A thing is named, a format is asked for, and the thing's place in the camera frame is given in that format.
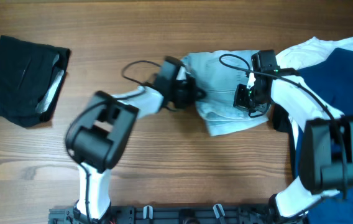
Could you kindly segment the light blue denim shorts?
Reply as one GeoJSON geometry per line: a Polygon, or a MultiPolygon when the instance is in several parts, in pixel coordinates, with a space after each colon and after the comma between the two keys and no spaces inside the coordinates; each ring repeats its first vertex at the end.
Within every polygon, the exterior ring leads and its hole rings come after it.
{"type": "Polygon", "coordinates": [[[247,84],[248,78],[243,71],[234,70],[223,62],[244,69],[251,69],[251,56],[256,50],[189,53],[182,62],[203,89],[206,97],[196,102],[198,114],[204,119],[210,136],[219,136],[243,131],[268,121],[268,116],[251,118],[247,111],[233,107],[234,95],[239,84],[247,84]]]}

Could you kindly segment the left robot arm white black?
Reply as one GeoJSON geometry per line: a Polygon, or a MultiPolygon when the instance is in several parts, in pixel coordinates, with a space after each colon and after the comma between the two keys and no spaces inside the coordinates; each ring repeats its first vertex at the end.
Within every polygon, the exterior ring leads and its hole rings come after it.
{"type": "Polygon", "coordinates": [[[165,62],[152,82],[139,82],[133,91],[120,95],[97,91],[65,135],[66,152],[80,175],[80,196],[69,221],[112,223],[111,171],[121,160],[135,122],[169,103],[183,110],[205,97],[180,62],[165,62]]]}

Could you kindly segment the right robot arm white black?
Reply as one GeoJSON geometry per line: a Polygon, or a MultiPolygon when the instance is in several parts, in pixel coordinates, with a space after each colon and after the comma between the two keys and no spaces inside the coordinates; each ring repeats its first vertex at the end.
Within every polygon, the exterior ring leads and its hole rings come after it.
{"type": "Polygon", "coordinates": [[[275,223],[295,221],[327,198],[353,186],[353,116],[332,107],[294,69],[245,71],[249,81],[236,91],[236,105],[255,111],[280,105],[303,131],[298,177],[270,200],[275,223]]]}

